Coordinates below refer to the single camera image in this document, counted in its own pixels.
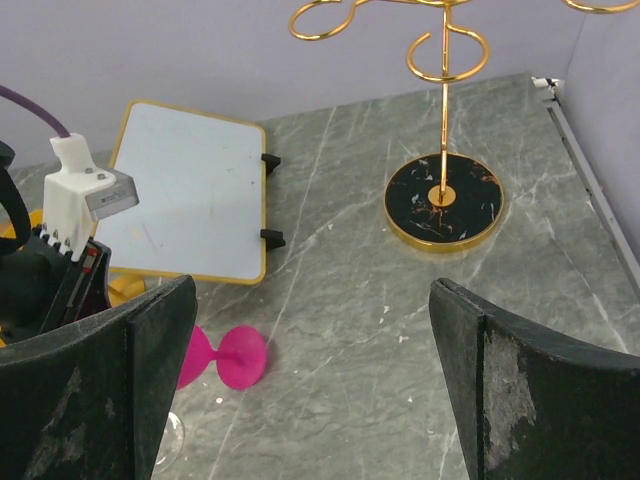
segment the gold wire hook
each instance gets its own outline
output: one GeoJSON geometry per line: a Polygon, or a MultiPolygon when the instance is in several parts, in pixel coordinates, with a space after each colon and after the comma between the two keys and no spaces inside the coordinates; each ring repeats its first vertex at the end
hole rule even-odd
{"type": "Polygon", "coordinates": [[[455,83],[455,82],[461,82],[462,80],[466,80],[467,78],[474,76],[476,73],[482,70],[484,66],[487,64],[487,62],[489,61],[490,48],[489,48],[489,42],[485,37],[468,28],[456,27],[455,25],[452,25],[449,22],[447,22],[446,24],[446,29],[450,32],[455,32],[461,35],[466,35],[467,37],[471,37],[476,42],[478,42],[482,47],[482,58],[480,59],[480,62],[478,62],[478,64],[475,67],[473,67],[470,70],[467,70],[464,73],[460,73],[458,75],[443,75],[443,76],[430,75],[420,70],[417,67],[415,61],[413,60],[413,54],[415,53],[416,49],[431,37],[431,33],[429,32],[425,33],[424,35],[421,35],[411,44],[411,46],[409,47],[409,50],[407,50],[407,65],[414,75],[420,77],[422,80],[426,80],[427,82],[431,82],[431,83],[437,83],[439,85],[442,85],[443,83],[455,83]]]}
{"type": "MultiPolygon", "coordinates": [[[[342,3],[342,0],[313,0],[311,3],[308,3],[300,7],[293,14],[291,19],[289,20],[289,32],[294,37],[300,40],[307,40],[311,42],[333,37],[334,35],[337,35],[340,32],[342,32],[345,28],[347,28],[351,24],[351,22],[353,21],[353,18],[355,17],[356,10],[358,9],[358,7],[364,5],[365,3],[369,3],[371,1],[373,0],[356,0],[355,2],[353,2],[353,4],[351,4],[351,7],[349,8],[349,13],[347,14],[346,20],[342,22],[340,25],[324,33],[307,35],[304,33],[300,33],[296,30],[296,22],[298,21],[298,18],[302,16],[303,13],[308,12],[312,8],[318,7],[323,4],[342,3]]],[[[467,3],[470,0],[378,0],[378,1],[385,1],[385,2],[392,2],[392,3],[405,3],[409,5],[430,5],[432,7],[443,7],[444,5],[453,6],[453,5],[459,5],[461,3],[467,3]]]]}
{"type": "Polygon", "coordinates": [[[631,10],[634,7],[637,7],[638,5],[640,5],[640,0],[633,0],[629,3],[625,3],[624,5],[618,5],[617,7],[599,7],[599,6],[589,6],[589,5],[583,5],[581,3],[578,2],[574,2],[573,0],[562,0],[565,5],[568,5],[569,7],[578,10],[579,12],[583,12],[583,13],[601,13],[601,14],[606,14],[606,13],[622,13],[622,12],[626,12],[627,10],[631,10]]]}
{"type": "Polygon", "coordinates": [[[347,28],[351,24],[351,22],[353,21],[353,18],[356,15],[356,10],[359,6],[364,5],[365,3],[368,3],[370,1],[371,0],[356,0],[355,2],[353,2],[351,7],[349,7],[349,13],[347,14],[347,19],[344,22],[342,22],[340,25],[335,27],[334,29],[324,33],[319,33],[316,35],[306,35],[296,30],[296,21],[298,20],[298,18],[300,18],[300,16],[303,13],[323,4],[342,3],[342,0],[313,0],[313,2],[300,7],[296,11],[296,13],[293,14],[291,19],[289,20],[289,32],[291,32],[291,34],[294,37],[299,38],[300,40],[307,40],[310,42],[313,42],[316,40],[324,40],[325,38],[333,37],[334,35],[337,35],[340,32],[342,32],[345,28],[347,28]]]}

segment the gold rim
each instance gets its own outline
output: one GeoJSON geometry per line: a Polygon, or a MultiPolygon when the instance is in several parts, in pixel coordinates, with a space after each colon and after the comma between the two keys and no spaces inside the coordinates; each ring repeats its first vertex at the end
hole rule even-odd
{"type": "MultiPolygon", "coordinates": [[[[402,170],[404,167],[406,167],[408,164],[417,162],[418,160],[422,160],[426,157],[430,157],[433,155],[438,155],[438,154],[434,153],[431,155],[422,155],[420,157],[414,158],[413,160],[407,163],[404,163],[398,169],[396,169],[395,172],[393,172],[393,175],[391,175],[391,179],[393,179],[396,176],[396,174],[400,170],[402,170]]],[[[391,183],[391,179],[390,179],[389,182],[387,182],[387,186],[384,189],[384,213],[385,213],[385,216],[387,217],[387,222],[389,223],[389,226],[391,227],[391,230],[393,231],[393,233],[395,233],[396,236],[400,238],[400,240],[412,246],[413,248],[416,248],[423,252],[453,253],[453,252],[460,252],[462,250],[468,250],[470,248],[473,248],[476,245],[482,243],[484,240],[486,240],[491,235],[491,233],[495,230],[495,228],[500,223],[500,220],[502,219],[502,213],[504,212],[506,202],[504,198],[504,188],[502,187],[502,183],[500,182],[500,179],[498,178],[498,176],[493,172],[493,170],[491,170],[484,163],[480,162],[479,160],[476,160],[475,158],[471,158],[467,155],[460,155],[458,153],[455,153],[454,155],[457,155],[458,157],[468,158],[469,160],[479,165],[482,165],[483,168],[486,168],[487,171],[491,173],[491,175],[493,175],[493,177],[496,179],[496,183],[498,184],[498,187],[500,188],[500,203],[501,203],[500,211],[498,212],[498,215],[496,216],[495,220],[491,222],[491,224],[489,224],[487,228],[485,228],[482,232],[480,232],[474,237],[465,238],[464,240],[461,240],[459,242],[450,242],[450,243],[426,242],[412,235],[409,235],[407,232],[402,230],[402,228],[400,228],[400,226],[398,226],[398,224],[394,222],[393,219],[391,218],[391,215],[389,214],[389,209],[387,208],[387,202],[386,202],[387,190],[389,189],[389,184],[391,183]]]]}

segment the black clip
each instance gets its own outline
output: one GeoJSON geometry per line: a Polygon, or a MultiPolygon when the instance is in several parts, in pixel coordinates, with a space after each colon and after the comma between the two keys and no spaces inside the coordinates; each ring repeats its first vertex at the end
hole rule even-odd
{"type": "Polygon", "coordinates": [[[262,154],[262,161],[267,164],[267,176],[271,175],[271,172],[273,172],[276,167],[282,163],[282,159],[280,159],[280,157],[276,157],[269,153],[262,154]]]}
{"type": "Polygon", "coordinates": [[[269,230],[263,228],[260,230],[260,238],[263,238],[267,242],[267,252],[275,250],[276,248],[284,247],[287,242],[284,239],[284,234],[278,230],[269,230]]]}

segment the gray marble surface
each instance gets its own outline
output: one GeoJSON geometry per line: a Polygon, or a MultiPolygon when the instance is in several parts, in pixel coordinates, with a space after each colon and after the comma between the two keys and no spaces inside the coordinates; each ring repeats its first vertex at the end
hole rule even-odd
{"type": "MultiPolygon", "coordinates": [[[[446,256],[402,243],[382,208],[394,170],[438,148],[437,91],[264,123],[283,158],[268,223],[288,246],[270,253],[259,286],[200,284],[198,323],[214,344],[238,324],[258,328],[270,369],[244,393],[213,366],[178,392],[185,444],[155,479],[468,478],[429,322],[440,276],[640,353],[637,298],[530,76],[453,87],[451,114],[452,150],[492,167],[507,203],[485,243],[446,256]]],[[[16,174],[30,208],[55,169],[16,174]]]]}

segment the black marble base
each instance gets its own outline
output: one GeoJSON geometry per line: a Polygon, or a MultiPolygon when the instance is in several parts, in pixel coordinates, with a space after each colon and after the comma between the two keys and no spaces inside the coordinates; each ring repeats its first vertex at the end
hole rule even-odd
{"type": "Polygon", "coordinates": [[[428,199],[440,182],[439,153],[403,165],[387,185],[384,203],[389,223],[416,248],[447,252],[474,246],[489,235],[504,209],[502,186],[482,163],[450,153],[448,170],[448,185],[456,199],[446,207],[428,199]]]}

